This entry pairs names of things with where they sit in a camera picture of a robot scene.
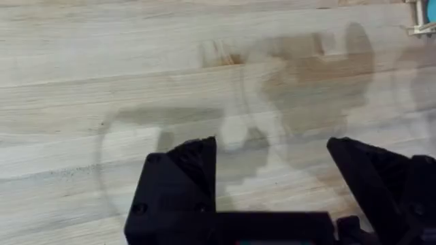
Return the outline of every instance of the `blue object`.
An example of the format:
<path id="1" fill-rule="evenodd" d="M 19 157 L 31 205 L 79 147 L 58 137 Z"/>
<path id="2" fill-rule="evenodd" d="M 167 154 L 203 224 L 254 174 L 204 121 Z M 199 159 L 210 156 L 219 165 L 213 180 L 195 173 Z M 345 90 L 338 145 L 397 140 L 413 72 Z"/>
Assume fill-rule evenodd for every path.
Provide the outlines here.
<path id="1" fill-rule="evenodd" d="M 427 18 L 429 22 L 436 22 L 436 0 L 429 0 L 427 5 Z"/>

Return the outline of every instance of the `screw hole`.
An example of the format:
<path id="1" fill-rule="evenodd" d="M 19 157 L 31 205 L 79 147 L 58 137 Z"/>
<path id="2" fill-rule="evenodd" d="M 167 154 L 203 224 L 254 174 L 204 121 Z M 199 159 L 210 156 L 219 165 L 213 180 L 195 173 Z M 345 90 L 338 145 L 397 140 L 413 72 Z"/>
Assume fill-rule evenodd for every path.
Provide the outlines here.
<path id="1" fill-rule="evenodd" d="M 131 212 L 135 215 L 143 215 L 148 210 L 148 206 L 145 203 L 134 204 L 131 207 Z"/>
<path id="2" fill-rule="evenodd" d="M 206 211 L 206 205 L 204 203 L 198 203 L 195 208 L 195 211 L 197 212 L 205 212 Z"/>

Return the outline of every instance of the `wood grain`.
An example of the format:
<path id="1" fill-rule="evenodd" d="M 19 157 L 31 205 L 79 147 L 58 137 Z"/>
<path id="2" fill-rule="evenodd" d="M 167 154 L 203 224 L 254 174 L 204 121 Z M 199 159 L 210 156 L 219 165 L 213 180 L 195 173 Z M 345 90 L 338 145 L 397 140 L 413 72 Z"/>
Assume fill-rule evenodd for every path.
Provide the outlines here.
<path id="1" fill-rule="evenodd" d="M 219 210 L 363 217 L 329 137 L 436 155 L 412 23 L 397 0 L 2 1 L 0 243 L 125 244 L 145 156 L 210 135 Z"/>

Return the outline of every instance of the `wooden surface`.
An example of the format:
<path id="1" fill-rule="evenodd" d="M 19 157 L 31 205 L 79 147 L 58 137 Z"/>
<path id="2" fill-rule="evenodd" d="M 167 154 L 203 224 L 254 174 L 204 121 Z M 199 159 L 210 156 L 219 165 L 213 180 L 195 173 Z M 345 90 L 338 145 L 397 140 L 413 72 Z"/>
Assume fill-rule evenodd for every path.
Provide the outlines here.
<path id="1" fill-rule="evenodd" d="M 0 244 L 125 244 L 145 156 L 210 135 L 219 210 L 360 214 L 330 136 L 436 155 L 399 2 L 3 0 Z"/>

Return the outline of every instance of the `wooden table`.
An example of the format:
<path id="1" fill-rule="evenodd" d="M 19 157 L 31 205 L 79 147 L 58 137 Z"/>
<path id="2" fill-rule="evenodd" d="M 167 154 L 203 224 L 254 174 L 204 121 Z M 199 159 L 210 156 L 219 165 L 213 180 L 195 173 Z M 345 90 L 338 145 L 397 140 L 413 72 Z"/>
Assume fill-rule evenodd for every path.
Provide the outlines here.
<path id="1" fill-rule="evenodd" d="M 125 244 L 145 156 L 210 135 L 219 210 L 360 214 L 329 137 L 436 153 L 397 2 L 3 0 L 0 243 Z"/>

